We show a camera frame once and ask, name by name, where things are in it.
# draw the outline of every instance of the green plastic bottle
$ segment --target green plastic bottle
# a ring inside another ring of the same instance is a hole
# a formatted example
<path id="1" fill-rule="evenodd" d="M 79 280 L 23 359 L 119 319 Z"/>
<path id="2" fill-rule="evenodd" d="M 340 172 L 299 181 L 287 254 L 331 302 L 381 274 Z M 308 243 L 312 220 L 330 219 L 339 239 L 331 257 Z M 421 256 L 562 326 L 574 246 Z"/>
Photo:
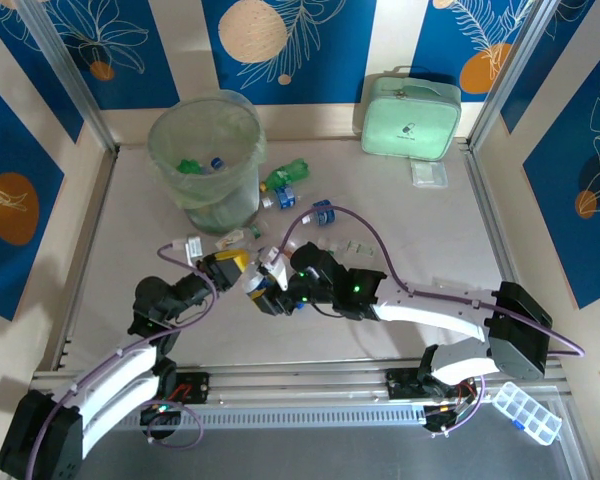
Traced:
<path id="1" fill-rule="evenodd" d="M 196 175 L 204 175 L 204 170 L 197 160 L 187 160 L 186 158 L 180 161 L 180 165 L 176 168 L 180 173 L 194 173 Z"/>
<path id="2" fill-rule="evenodd" d="M 309 176 L 309 165 L 304 158 L 296 158 L 293 162 L 276 168 L 269 174 L 264 182 L 260 182 L 260 191 L 266 192 L 276 188 L 285 187 L 293 182 Z"/>

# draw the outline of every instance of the vent grille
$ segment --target vent grille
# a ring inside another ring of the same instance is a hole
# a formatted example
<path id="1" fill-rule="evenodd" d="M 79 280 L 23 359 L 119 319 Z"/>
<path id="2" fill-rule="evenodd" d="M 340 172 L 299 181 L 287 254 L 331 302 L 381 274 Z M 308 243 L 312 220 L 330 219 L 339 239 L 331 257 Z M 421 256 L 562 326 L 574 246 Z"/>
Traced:
<path id="1" fill-rule="evenodd" d="M 205 408 L 198 415 L 205 430 L 247 428 L 316 428 L 364 427 L 390 425 L 420 425 L 425 423 L 421 406 L 400 405 L 386 407 L 341 408 Z M 127 415 L 116 429 L 139 428 L 140 414 Z M 183 415 L 182 427 L 197 428 L 190 415 Z M 154 430 L 169 425 L 156 426 Z"/>

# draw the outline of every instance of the trash can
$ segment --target trash can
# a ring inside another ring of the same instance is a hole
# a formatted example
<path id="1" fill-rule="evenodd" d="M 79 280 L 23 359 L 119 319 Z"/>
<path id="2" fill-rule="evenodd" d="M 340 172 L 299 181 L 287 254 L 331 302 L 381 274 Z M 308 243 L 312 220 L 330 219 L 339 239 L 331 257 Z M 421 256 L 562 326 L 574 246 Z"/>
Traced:
<path id="1" fill-rule="evenodd" d="M 167 193 L 199 230 L 224 234 L 257 213 L 266 139 L 253 105 L 239 93 L 220 90 L 175 105 L 151 127 L 147 143 Z M 182 160 L 210 167 L 216 158 L 225 166 L 222 171 L 177 170 Z"/>

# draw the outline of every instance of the white table surface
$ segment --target white table surface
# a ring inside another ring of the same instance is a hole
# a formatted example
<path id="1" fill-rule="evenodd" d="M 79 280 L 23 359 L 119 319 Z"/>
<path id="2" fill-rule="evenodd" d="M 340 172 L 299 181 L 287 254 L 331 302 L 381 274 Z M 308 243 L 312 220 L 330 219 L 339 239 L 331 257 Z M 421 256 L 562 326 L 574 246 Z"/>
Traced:
<path id="1" fill-rule="evenodd" d="M 317 197 L 345 195 L 342 206 L 374 225 L 404 279 L 498 288 L 498 268 L 455 144 L 444 159 L 449 187 L 439 190 L 414 187 L 408 161 L 367 155 L 354 140 L 271 142 L 261 178 L 297 157 L 309 163 L 307 182 Z M 120 152 L 66 348 L 63 363 L 68 369 L 86 368 L 124 340 L 133 317 L 134 290 L 142 278 L 156 275 L 175 283 L 188 273 L 155 254 L 158 247 L 195 229 L 152 178 L 147 164 L 142 148 Z M 300 212 L 300 206 L 265 212 L 274 227 L 268 237 L 272 244 L 279 243 Z M 309 237 L 317 230 L 309 229 Z M 371 240 L 351 218 L 338 218 L 324 231 L 331 238 Z M 214 240 L 203 237 L 205 254 L 214 251 Z M 291 317 L 268 316 L 235 288 L 221 296 L 203 321 L 180 335 L 169 356 L 180 365 L 419 357 L 426 345 L 447 338 L 447 332 L 436 328 L 332 319 L 310 308 Z"/>

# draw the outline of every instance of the mint green case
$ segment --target mint green case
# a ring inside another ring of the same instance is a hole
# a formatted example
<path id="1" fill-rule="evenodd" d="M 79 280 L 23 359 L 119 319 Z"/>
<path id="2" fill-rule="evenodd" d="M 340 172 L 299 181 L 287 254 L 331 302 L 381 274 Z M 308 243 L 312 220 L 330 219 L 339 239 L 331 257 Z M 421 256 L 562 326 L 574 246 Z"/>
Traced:
<path id="1" fill-rule="evenodd" d="M 362 149 L 375 155 L 440 160 L 460 121 L 460 89 L 417 78 L 380 77 L 371 87 Z"/>

